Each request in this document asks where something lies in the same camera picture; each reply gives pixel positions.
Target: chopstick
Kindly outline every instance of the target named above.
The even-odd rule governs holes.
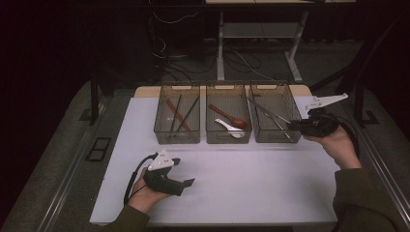
[[[168,104],[168,106],[172,109],[172,112],[175,113],[175,115],[177,116],[178,120],[181,122],[181,126],[184,127],[185,131],[190,131],[190,127],[188,127],[188,125],[184,122],[184,118],[181,116],[181,114],[178,112],[178,110],[175,108],[174,104],[171,102],[170,99],[166,100],[166,103]]]
[[[181,101],[181,97],[182,97],[182,95],[180,95],[180,97],[178,98],[177,108],[176,108],[176,110],[174,111],[174,118],[172,119],[171,129],[170,129],[169,131],[174,131],[175,116],[176,116],[176,114],[177,114],[177,112],[178,112],[178,108],[179,108],[179,103],[180,103],[180,101]]]
[[[190,112],[192,111],[193,107],[195,106],[196,102],[198,102],[199,96],[196,97],[195,101],[193,102],[192,106],[190,107],[190,110],[188,110],[187,115],[185,115],[185,118],[182,120],[181,125],[178,127],[177,131],[181,128],[182,125],[185,124],[185,120],[188,118],[190,115]]]

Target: hand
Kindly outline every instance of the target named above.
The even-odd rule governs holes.
[[[154,191],[146,186],[143,179],[146,170],[146,167],[142,169],[141,175],[139,176],[135,184],[133,184],[133,195],[127,203],[127,205],[144,214],[147,214],[159,201],[170,196],[170,194]]]
[[[346,130],[338,126],[335,132],[326,137],[305,136],[306,140],[320,143],[325,151],[335,159],[340,169],[362,168],[356,156],[355,148]]]

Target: black vr controller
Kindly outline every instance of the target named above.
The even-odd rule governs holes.
[[[142,164],[146,160],[155,160],[158,156],[163,156],[163,154],[158,154],[155,153],[153,155],[150,155],[146,157],[135,169],[135,171],[132,173],[132,176],[130,178],[129,184],[127,186],[126,193],[124,195],[124,205],[126,205],[129,201],[130,198],[130,193],[132,191],[132,185],[135,182],[136,175],[138,173],[139,168],[142,166]],[[171,159],[163,159],[163,162],[169,162]],[[180,159],[172,159],[172,164],[165,166],[164,168],[157,168],[157,169],[151,169],[150,167],[148,170],[145,171],[145,175],[143,177],[145,181],[145,185],[154,190],[154,191],[159,191],[159,192],[164,192],[168,193],[171,195],[178,195],[180,196],[182,192],[184,191],[184,188],[190,187],[193,184],[193,181],[195,179],[190,179],[186,180],[184,182],[177,182],[174,180],[171,180],[167,177],[168,172],[171,170],[173,165],[178,165],[180,163]]]
[[[180,159],[172,159],[174,165],[178,165]],[[147,170],[144,175],[144,181],[147,187],[154,191],[164,192],[171,195],[180,196],[184,191],[184,188],[190,187],[195,179],[186,180],[184,182],[177,182],[167,177],[168,172],[172,167],[166,167],[162,169]]]
[[[325,108],[314,108],[308,113],[308,119],[291,120],[287,127],[301,134],[315,137],[325,137],[337,129],[340,122],[331,113],[326,113]]]

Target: red handle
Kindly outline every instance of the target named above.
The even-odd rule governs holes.
[[[212,108],[213,110],[215,110],[217,113],[219,113],[219,114],[221,114],[221,115],[223,115],[223,116],[225,116],[226,118],[232,118],[232,116],[230,116],[229,114],[227,114],[227,113],[225,113],[225,112],[223,112],[222,110],[220,110],[220,109],[218,109],[216,106],[214,106],[213,104],[209,104],[208,105],[210,108]]]
[[[177,116],[178,120],[182,123],[182,126],[185,128],[185,131],[190,131],[190,127],[188,127],[188,125],[184,122],[184,118],[177,111],[174,104],[169,99],[166,100],[166,103],[172,109],[172,112],[174,112],[174,114]]]

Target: controller cable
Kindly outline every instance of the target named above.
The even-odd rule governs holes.
[[[125,193],[125,195],[124,195],[124,205],[127,205],[127,203],[129,202],[130,198],[131,198],[134,194],[136,194],[136,193],[139,192],[141,189],[143,189],[143,188],[146,187],[146,185],[145,185],[145,186],[139,188],[137,191],[133,192],[133,193],[130,195],[130,193],[131,193],[131,191],[132,191],[133,183],[135,182],[135,179],[136,179],[136,175],[138,174],[138,171],[139,171],[139,169],[141,168],[142,164],[144,164],[144,162],[146,162],[147,160],[154,160],[154,159],[157,157],[157,155],[158,155],[158,153],[155,153],[155,154],[153,154],[153,155],[150,155],[150,156],[144,158],[144,159],[142,160],[142,162],[136,167],[135,171],[133,171],[133,173],[132,173],[132,175],[131,175],[131,178],[130,178],[130,181],[129,181],[129,184],[128,184],[128,186],[127,186],[126,193]]]

